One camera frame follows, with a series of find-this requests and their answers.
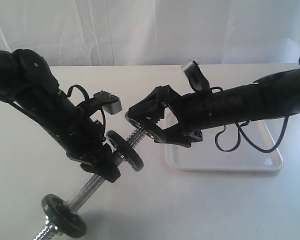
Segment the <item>white backdrop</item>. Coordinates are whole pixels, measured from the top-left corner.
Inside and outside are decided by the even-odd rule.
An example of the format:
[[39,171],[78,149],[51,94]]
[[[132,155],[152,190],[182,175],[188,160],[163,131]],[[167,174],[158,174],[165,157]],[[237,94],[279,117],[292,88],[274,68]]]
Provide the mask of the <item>white backdrop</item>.
[[0,0],[0,30],[52,66],[286,63],[300,0]]

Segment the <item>white plastic tray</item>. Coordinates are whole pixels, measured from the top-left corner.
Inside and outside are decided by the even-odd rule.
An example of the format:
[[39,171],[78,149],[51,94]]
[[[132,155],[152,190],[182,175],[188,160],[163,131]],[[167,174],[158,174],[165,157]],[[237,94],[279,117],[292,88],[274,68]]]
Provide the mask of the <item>white plastic tray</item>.
[[[175,116],[168,113],[165,117],[165,127],[176,123]],[[271,153],[259,152],[243,137],[237,150],[220,151],[215,145],[215,135],[222,130],[223,126],[203,130],[203,141],[193,143],[190,148],[166,144],[166,161],[172,168],[190,171],[274,172],[282,168],[284,162],[278,149]],[[274,140],[263,120],[251,122],[243,127],[243,130],[255,144],[264,149],[274,145]],[[234,124],[229,125],[219,136],[219,144],[225,150],[231,149],[236,144],[237,138],[238,129]]]

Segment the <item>white surface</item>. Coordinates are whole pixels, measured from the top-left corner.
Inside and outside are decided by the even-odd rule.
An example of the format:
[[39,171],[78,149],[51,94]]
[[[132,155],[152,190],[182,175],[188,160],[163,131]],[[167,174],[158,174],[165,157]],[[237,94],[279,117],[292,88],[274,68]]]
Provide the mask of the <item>white surface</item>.
[[[201,66],[211,86],[251,83],[295,64]],[[133,130],[128,107],[156,86],[181,94],[191,88],[180,66],[53,67],[63,90],[81,84],[89,94],[107,90],[123,111],[107,115],[107,129],[122,136]],[[76,95],[75,103],[82,100]],[[274,139],[281,120],[267,125]],[[193,172],[172,169],[165,146],[145,139],[136,148],[144,160],[135,173],[127,164],[114,184],[105,183],[80,209],[87,222],[83,240],[300,240],[300,114],[291,117],[280,146],[278,174]],[[30,239],[43,226],[41,199],[67,199],[88,177],[79,164],[37,124],[0,102],[0,239]],[[69,239],[67,236],[56,239]]]
[[0,49],[29,48],[51,66],[300,57],[300,0],[0,0],[0,28]]
[[[165,128],[177,123],[177,118],[171,112],[166,114]],[[242,136],[240,146],[235,151],[220,151],[215,144],[215,136],[223,129],[224,127],[221,126],[203,130],[203,141],[192,144],[190,148],[166,144],[164,147],[167,163],[172,168],[190,171],[274,172],[282,168],[284,162],[278,149],[268,154],[259,152]],[[247,127],[243,127],[243,130],[257,146],[263,149],[270,149],[275,144],[263,120],[253,121]],[[222,149],[229,150],[236,145],[237,139],[238,129],[232,124],[226,126],[218,142]]]

